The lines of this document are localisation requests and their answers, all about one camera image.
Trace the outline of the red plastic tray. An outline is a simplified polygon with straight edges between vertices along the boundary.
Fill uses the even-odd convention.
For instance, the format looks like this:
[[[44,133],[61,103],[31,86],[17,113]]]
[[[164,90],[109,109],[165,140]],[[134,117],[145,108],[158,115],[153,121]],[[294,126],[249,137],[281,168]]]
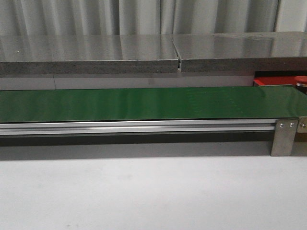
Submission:
[[[254,86],[292,85],[295,86],[295,76],[257,77]]]

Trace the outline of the steel conveyor support bracket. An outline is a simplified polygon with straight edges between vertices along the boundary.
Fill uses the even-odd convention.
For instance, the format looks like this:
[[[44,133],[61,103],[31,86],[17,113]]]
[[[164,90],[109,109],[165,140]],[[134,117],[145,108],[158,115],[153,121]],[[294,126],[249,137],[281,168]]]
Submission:
[[[271,156],[290,156],[297,131],[297,119],[276,120]]]

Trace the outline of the white pleated curtain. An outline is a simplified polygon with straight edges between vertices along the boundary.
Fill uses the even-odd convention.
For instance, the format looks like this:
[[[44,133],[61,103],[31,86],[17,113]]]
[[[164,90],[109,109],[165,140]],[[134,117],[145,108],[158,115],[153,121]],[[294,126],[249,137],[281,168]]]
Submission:
[[[304,32],[304,0],[3,0],[1,35]]]

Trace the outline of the green conveyor belt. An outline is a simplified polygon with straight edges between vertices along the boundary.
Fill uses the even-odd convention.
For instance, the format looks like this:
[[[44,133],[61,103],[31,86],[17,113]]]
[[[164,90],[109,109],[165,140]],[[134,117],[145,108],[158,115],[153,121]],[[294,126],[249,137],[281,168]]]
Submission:
[[[298,118],[291,86],[19,90],[0,93],[2,123]]]

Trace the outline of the aluminium conveyor frame rail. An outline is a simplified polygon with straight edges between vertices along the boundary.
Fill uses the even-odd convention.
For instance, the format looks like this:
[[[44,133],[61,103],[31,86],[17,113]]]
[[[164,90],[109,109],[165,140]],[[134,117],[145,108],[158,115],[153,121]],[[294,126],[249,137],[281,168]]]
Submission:
[[[134,120],[1,123],[0,136],[270,131],[276,119]]]

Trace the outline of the grey granite counter slab left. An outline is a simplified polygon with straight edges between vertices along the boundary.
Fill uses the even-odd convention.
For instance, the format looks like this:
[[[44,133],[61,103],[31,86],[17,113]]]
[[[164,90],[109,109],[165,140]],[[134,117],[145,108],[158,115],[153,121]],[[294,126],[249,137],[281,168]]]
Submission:
[[[175,73],[169,35],[6,35],[1,74]]]

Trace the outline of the steel conveyor end plate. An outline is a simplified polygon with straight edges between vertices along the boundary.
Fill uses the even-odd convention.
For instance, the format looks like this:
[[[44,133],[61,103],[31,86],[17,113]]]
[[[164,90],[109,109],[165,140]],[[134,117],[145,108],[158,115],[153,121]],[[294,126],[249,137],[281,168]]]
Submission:
[[[298,119],[297,133],[307,133],[307,117],[303,116]]]

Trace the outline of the red mushroom push button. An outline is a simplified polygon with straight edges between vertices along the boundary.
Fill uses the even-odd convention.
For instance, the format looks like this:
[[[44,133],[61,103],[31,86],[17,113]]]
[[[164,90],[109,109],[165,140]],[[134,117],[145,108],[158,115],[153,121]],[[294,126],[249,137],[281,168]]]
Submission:
[[[307,76],[295,76],[295,87],[302,93],[307,93]]]

